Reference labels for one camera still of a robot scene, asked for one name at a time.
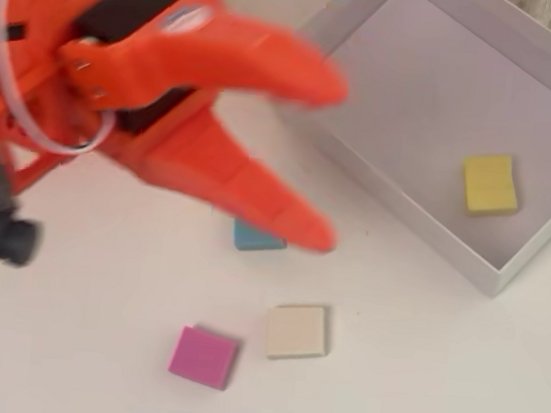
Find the orange gripper black servo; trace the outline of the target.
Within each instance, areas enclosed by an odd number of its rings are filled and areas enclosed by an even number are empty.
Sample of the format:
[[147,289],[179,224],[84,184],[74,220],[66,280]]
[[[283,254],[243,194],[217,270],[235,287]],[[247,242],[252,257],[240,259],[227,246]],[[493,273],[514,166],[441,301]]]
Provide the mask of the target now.
[[40,109],[57,139],[90,136],[107,111],[100,151],[136,175],[197,178],[178,149],[211,126],[215,89],[310,104],[348,86],[322,53],[283,28],[223,11],[223,0],[74,0],[55,48],[59,72]]

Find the plain orange gripper finger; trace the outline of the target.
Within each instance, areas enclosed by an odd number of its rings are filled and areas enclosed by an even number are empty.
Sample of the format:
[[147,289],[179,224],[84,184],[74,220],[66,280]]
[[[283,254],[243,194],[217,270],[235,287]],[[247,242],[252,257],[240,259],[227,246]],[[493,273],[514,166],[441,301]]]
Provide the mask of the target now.
[[203,199],[301,248],[328,253],[333,226],[214,116],[215,95],[195,92],[132,139],[130,166],[146,182]]

